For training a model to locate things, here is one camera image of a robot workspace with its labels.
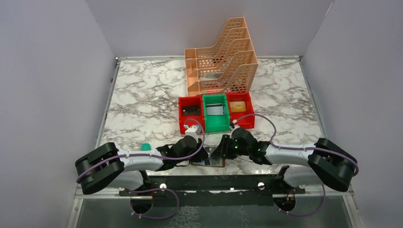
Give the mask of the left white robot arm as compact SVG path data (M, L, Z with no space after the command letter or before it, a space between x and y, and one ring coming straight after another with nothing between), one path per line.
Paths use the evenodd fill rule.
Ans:
M119 150L115 143L107 142L76 160L76 182L85 195L106 187L128 188L144 195L149 190L145 171L166 171L183 161L201 162L208 156L202 139L191 136L146 151Z

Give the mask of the green plastic bin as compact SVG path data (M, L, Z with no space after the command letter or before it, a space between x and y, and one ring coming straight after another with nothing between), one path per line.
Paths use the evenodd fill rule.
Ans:
M227 97L221 95L203 95L205 131L208 133L225 132L230 130L230 111ZM207 115L206 105L222 104L224 106L224 115Z

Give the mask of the red bin with black card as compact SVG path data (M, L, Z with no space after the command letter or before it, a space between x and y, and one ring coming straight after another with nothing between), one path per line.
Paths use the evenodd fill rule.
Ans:
M202 128L205 130L205 122L204 122L204 108L203 108L203 102L202 102L202 97L201 96L187 96L187 97L179 97L178 98L178 112L179 112L179 129L180 129L180 134L184 134L185 128L184 125L189 125L192 126L194 124L197 124L193 120L189 120L189 118L194 119L198 121L201 125ZM190 106L190 105L197 105L200 107L200 115L193 115L193 116L183 116L182 115L182 108L184 106Z

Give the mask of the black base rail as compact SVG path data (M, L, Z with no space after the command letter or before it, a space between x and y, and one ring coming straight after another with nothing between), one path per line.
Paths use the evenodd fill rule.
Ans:
M138 193L124 190L122 197L129 197L134 207L209 207L209 206L272 206L273 197L304 194L305 190L287 185L276 174L258 175L196 175L150 176Z

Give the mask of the green eraser block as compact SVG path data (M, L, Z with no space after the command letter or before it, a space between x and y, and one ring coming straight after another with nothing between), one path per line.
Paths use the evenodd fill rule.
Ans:
M151 145L149 143L143 143L140 147L140 151L150 151Z

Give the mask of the peach plastic file organizer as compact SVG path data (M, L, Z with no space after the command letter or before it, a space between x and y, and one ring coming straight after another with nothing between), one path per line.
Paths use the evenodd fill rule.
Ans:
M258 59L244 17L229 18L215 45L184 51L187 95L248 93Z

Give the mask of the brown leather card holder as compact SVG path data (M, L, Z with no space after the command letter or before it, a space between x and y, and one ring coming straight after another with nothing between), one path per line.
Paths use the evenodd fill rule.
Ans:
M209 146L205 145L204 150L207 153L207 158L203 158L201 161L198 162L190 162L190 165L193 166L206 166L206 167L216 167L216 168L223 168L225 167L225 159L219 156L213 156L213 152L217 149L217 146Z

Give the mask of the silver card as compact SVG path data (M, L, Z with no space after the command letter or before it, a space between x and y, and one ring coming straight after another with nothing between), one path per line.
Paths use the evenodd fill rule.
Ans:
M224 106L222 104L207 104L207 115L224 115Z

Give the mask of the grey card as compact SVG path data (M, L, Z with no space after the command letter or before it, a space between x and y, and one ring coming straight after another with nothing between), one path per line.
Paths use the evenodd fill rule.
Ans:
M223 158L210 157L206 161L206 165L212 166L212 167L224 167L225 166L225 160Z

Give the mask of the black card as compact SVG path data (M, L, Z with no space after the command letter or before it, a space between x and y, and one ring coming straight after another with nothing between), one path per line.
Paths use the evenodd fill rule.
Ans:
M184 106L182 108L183 116L200 115L200 113L201 113L200 107L197 105Z

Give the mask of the gold card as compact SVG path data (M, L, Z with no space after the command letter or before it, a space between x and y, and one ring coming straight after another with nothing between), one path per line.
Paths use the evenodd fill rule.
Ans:
M242 112L246 112L247 106L244 101L231 101L230 110L233 113L242 113Z

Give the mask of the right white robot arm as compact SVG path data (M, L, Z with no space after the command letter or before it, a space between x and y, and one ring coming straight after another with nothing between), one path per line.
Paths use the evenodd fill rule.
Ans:
M275 145L258 141L244 128L223 135L212 157L235 159L248 156L259 165L288 164L282 176L274 180L274 187L286 193L299 185L323 184L346 192L357 173L357 159L326 138L308 145Z

